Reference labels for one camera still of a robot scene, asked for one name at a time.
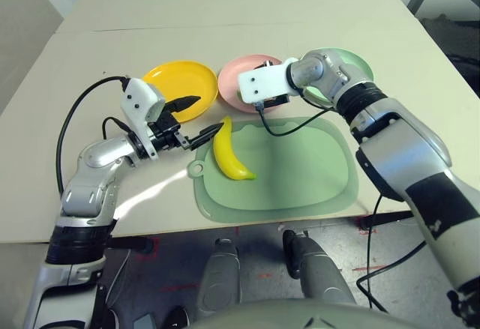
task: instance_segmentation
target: table surface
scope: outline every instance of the table surface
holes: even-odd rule
[[[98,1],[102,7],[106,0]],[[140,16],[138,6],[132,1],[123,15],[136,13],[138,27],[159,27],[155,21],[163,18],[169,28],[92,30],[80,29],[77,20],[88,16],[86,6],[94,5],[95,0],[82,0],[62,26],[74,28],[76,22],[79,30],[60,31],[52,36],[0,117],[0,133],[4,138],[0,146],[0,156],[4,158],[0,171],[3,183],[0,241],[45,241],[50,236],[59,212],[54,170],[56,140],[78,95],[102,77],[119,74],[141,77],[160,63],[179,59],[200,61],[218,72],[229,60],[251,53],[285,59],[320,46],[352,50],[370,64],[377,85],[387,95],[400,100],[443,138],[456,174],[479,186],[479,101],[400,0],[271,0],[268,5],[262,2],[196,0],[198,11],[203,8],[202,15],[188,10],[182,0],[170,0],[170,6],[177,6],[177,10],[170,8],[163,12],[164,16]],[[234,14],[220,12],[222,7],[249,9]],[[256,10],[253,15],[245,13],[253,9]],[[121,28],[127,23],[122,22],[120,13],[117,7],[109,11],[109,22],[117,21]],[[286,18],[285,13],[295,15]],[[107,25],[90,20],[92,16],[85,18],[87,26]],[[108,83],[88,96],[77,110],[64,141],[65,178],[74,173],[82,148],[101,139],[103,118],[108,115],[122,118],[120,98],[119,85]],[[294,99],[268,116],[285,118],[314,113],[314,108]],[[206,113],[184,124],[182,131],[194,135],[227,114],[233,120],[256,118],[217,100]],[[338,126],[352,151],[357,149],[340,116],[328,113],[324,118]],[[111,136],[118,133],[113,126],[108,131]],[[185,167],[193,159],[194,153],[177,149],[162,153],[156,163],[132,171],[118,195],[120,206],[131,209],[118,222],[113,234],[226,226],[204,218],[197,209],[191,179],[185,176]],[[378,192],[357,168],[356,202],[344,211],[315,218],[371,212]],[[379,212],[406,209],[404,203],[385,200]]]

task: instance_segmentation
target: green cutting board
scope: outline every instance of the green cutting board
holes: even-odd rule
[[[308,118],[270,120],[283,132]],[[280,220],[327,214],[355,201],[358,179],[350,150],[338,129],[317,119],[285,136],[269,135],[259,121],[234,123],[235,155],[256,173],[252,181],[234,181],[218,168],[212,145],[189,164],[196,202],[209,219],[222,223]]]

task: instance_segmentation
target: black cable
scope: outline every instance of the black cable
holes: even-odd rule
[[[314,102],[310,101],[307,97],[305,97],[303,94],[300,94],[300,98],[303,99],[303,101],[307,104],[310,104],[311,106],[314,106],[315,108],[318,108],[318,109],[327,109],[327,110],[330,110],[332,112],[336,112],[336,110],[332,107],[332,108],[328,108],[327,106],[322,106],[320,104],[315,104]]]
[[[375,216],[377,215],[378,207],[380,205],[380,201],[382,200],[382,194],[379,195],[378,199],[376,200],[375,209],[373,210],[370,227],[368,228],[368,241],[367,241],[367,276],[370,274],[370,243],[372,239],[372,228],[375,226]],[[367,279],[367,287],[368,287],[368,294],[371,295],[371,288],[370,288],[370,277]],[[368,305],[370,309],[372,309],[372,300],[371,297],[368,296]]]
[[[76,100],[75,103],[73,103],[73,106],[70,108],[70,111],[67,114],[67,117],[65,118],[65,121],[63,125],[61,126],[60,129],[60,134],[58,135],[58,141],[57,141],[57,148],[56,148],[56,153],[55,153],[55,173],[57,177],[57,187],[58,187],[58,193],[60,196],[63,194],[63,178],[62,178],[62,145],[63,145],[63,138],[65,137],[65,132],[67,131],[68,124],[70,123],[70,120],[72,119],[72,116],[74,115],[75,110],[77,107],[80,105],[82,100],[95,88],[97,88],[99,85],[102,85],[106,82],[111,82],[113,80],[119,80],[122,83],[122,87],[125,90],[126,85],[128,83],[128,78],[124,76],[108,76],[107,78],[103,78],[102,80],[99,80],[98,82],[90,85]]]
[[[310,119],[307,119],[306,121],[304,121],[303,123],[299,124],[297,127],[291,129],[291,130],[288,130],[287,132],[283,132],[283,133],[275,133],[275,132],[272,132],[272,129],[270,129],[270,126],[269,124],[267,123],[267,121],[265,120],[265,116],[263,114],[263,110],[257,110],[258,111],[258,114],[260,114],[260,119],[262,119],[262,123],[263,123],[263,126],[265,127],[265,129],[267,129],[267,132],[269,132],[271,135],[273,136],[288,136],[289,134],[292,134],[294,132],[296,132],[297,130],[299,130],[300,128],[304,127],[305,125],[307,125],[308,123],[310,123],[311,121],[314,121],[315,119],[317,119],[318,117],[320,117],[321,115],[327,113],[327,112],[330,112],[330,109],[324,109],[323,111],[315,114],[313,117],[311,117]]]
[[[125,132],[131,132],[129,126],[127,126],[123,121],[117,119],[115,117],[106,117],[102,122],[102,137],[103,139],[107,139],[107,122],[113,121],[113,123],[117,124],[117,126]]]
[[[420,249],[423,248],[425,245],[427,245],[427,243],[425,243],[425,241],[422,241],[419,245],[417,245],[415,248],[413,248],[412,251],[410,251],[408,254],[401,257],[400,259],[398,259],[396,262],[393,262],[390,265],[387,265],[383,268],[380,268],[380,269],[372,272],[371,274],[367,274],[367,275],[364,275],[363,277],[358,278],[357,281],[356,281],[358,289],[360,289],[360,291],[365,296],[367,296],[368,300],[372,301],[379,310],[381,310],[385,313],[388,313],[387,310],[383,307],[383,305],[380,304],[379,301],[371,293],[369,293],[367,291],[367,289],[365,289],[363,287],[362,283],[365,280],[369,280],[369,279],[371,279],[371,278],[373,278],[373,277],[375,277],[375,276],[377,276],[381,273],[385,273],[386,271],[389,271],[390,269],[395,268],[396,266],[406,262],[408,259],[412,258],[417,252],[419,252]]]

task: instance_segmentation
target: toy banana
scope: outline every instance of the toy banana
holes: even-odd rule
[[[257,176],[237,159],[232,148],[232,119],[227,116],[223,126],[213,137],[213,153],[220,170],[230,179],[241,181],[255,179]]]

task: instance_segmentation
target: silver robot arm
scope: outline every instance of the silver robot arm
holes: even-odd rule
[[[303,96],[308,86],[318,88],[349,124],[359,145],[357,161],[376,188],[410,206],[460,295],[452,303],[456,314],[467,324],[479,320],[480,192],[452,173],[438,135],[336,49],[316,49],[301,60],[242,73],[238,83],[243,100],[259,109]]]
[[[199,97],[165,103],[153,86],[129,79],[121,107],[130,125],[126,135],[97,142],[82,151],[77,171],[61,196],[45,262],[40,266],[24,328],[99,328],[106,289],[101,278],[110,233],[116,221],[117,193],[123,177],[141,160],[157,160],[158,151],[194,150],[216,134],[214,124],[193,139],[180,134],[171,112]]]

